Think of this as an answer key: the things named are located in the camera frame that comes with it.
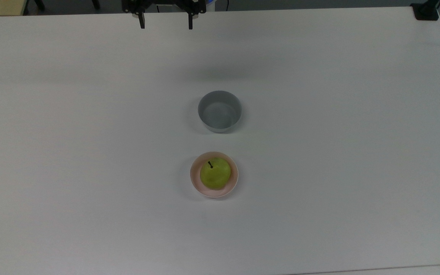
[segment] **green pear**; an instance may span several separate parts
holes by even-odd
[[[201,167],[199,178],[210,189],[222,189],[230,178],[230,165],[222,158],[209,159]]]

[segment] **white table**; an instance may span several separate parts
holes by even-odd
[[[359,270],[337,273],[322,273],[322,275],[440,275],[440,266]]]
[[[230,134],[196,114],[224,89]],[[189,180],[230,155],[223,199]],[[410,7],[0,18],[0,275],[440,264],[440,21]]]

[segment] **bowl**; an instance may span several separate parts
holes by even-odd
[[[198,115],[208,130],[223,133],[240,120],[241,102],[230,92],[209,92],[198,104]]]
[[[211,158],[222,158],[230,165],[230,178],[222,189],[210,189],[204,186],[199,178],[201,167],[203,167],[203,165]],[[228,155],[220,152],[208,152],[200,155],[196,158],[196,160],[194,160],[193,164],[191,165],[190,177],[191,183],[193,184],[194,188],[198,190],[198,192],[208,198],[220,198],[227,195],[234,189],[237,184],[237,180],[239,179],[239,170],[237,169],[237,165],[235,164],[234,160],[232,160]]]

